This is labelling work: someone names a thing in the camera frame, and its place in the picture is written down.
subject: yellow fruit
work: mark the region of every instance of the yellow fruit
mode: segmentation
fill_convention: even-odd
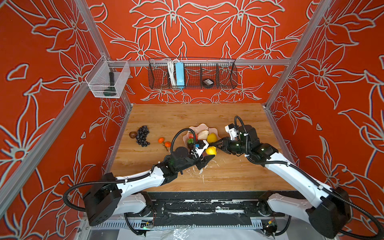
[[[215,147],[208,147],[205,152],[208,154],[208,155],[216,155],[217,152],[216,152],[216,148]]]
[[[216,134],[211,133],[211,134],[208,135],[208,137],[207,137],[207,142],[208,143],[212,143],[212,142],[216,142],[216,141],[217,141]]]

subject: brown fruit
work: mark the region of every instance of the brown fruit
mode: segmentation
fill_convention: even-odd
[[[137,132],[135,132],[135,131],[130,132],[130,133],[129,133],[129,137],[130,137],[130,138],[135,138],[135,137],[137,137]]]

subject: floral wallpaper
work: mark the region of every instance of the floral wallpaper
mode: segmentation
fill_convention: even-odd
[[[158,57],[289,58],[319,0],[87,0],[113,60]],[[228,90],[157,90],[134,67],[126,91],[134,103],[265,103],[284,66],[238,67]]]
[[[296,164],[382,223],[383,14],[382,1],[333,1],[271,109]],[[375,233],[355,210],[345,230]]]
[[[73,0],[2,1],[0,32],[2,187],[100,54]],[[72,239],[80,215],[63,205],[62,194],[100,178],[126,113],[121,100],[88,93],[1,218],[0,239]]]

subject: white mesh basket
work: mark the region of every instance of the white mesh basket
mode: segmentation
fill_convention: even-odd
[[[122,71],[116,71],[108,66],[108,61],[102,56],[92,68],[85,80],[89,89],[97,98],[119,98],[124,90],[125,84],[131,74],[128,62],[125,63]]]

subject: pink plate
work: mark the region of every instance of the pink plate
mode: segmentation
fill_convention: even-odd
[[[204,123],[202,123],[202,124],[200,124],[198,127],[189,127],[190,129],[192,129],[193,131],[195,131],[195,133],[196,133],[196,136],[201,132],[201,131],[203,131],[203,130],[208,130],[208,133],[209,134],[211,134],[211,133],[214,133],[214,134],[216,134],[216,136],[217,136],[217,140],[220,140],[221,138],[218,136],[218,134],[217,134],[217,129],[216,128],[210,128],[210,127],[208,127],[207,125],[205,125]],[[184,141],[184,144],[185,144],[185,146],[186,146],[186,148],[188,148],[188,143],[187,143],[187,141],[188,141],[188,139],[189,139],[189,137],[188,137],[188,134],[190,133],[190,131],[188,131],[187,132],[187,134],[186,135],[184,135],[183,136],[183,141]]]

